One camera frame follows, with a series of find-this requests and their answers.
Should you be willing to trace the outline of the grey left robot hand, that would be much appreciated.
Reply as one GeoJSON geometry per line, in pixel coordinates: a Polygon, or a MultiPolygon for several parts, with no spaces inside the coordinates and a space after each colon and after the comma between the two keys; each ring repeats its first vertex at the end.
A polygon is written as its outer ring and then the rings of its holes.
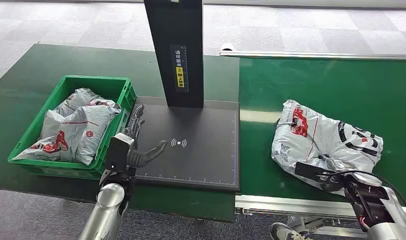
{"type": "Polygon", "coordinates": [[[136,169],[145,167],[152,160],[160,156],[164,152],[167,145],[166,140],[161,140],[156,147],[147,152],[138,151],[138,138],[140,130],[145,123],[145,120],[141,119],[144,114],[144,109],[145,107],[142,104],[137,106],[129,118],[128,126],[123,131],[125,135],[133,140],[133,143],[128,150],[126,165],[136,169]]]}

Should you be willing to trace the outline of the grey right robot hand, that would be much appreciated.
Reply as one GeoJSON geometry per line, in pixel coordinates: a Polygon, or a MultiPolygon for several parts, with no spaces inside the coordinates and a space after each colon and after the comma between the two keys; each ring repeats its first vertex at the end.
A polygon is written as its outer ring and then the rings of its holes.
{"type": "MultiPolygon", "coordinates": [[[[323,160],[327,167],[334,172],[344,172],[349,170],[356,170],[356,166],[350,162],[340,160],[337,158],[331,158],[328,154],[323,154],[318,156],[323,160]]],[[[340,175],[332,176],[329,183],[322,183],[321,189],[326,192],[336,192],[342,189],[343,185],[339,183],[341,179],[340,175]]]]}

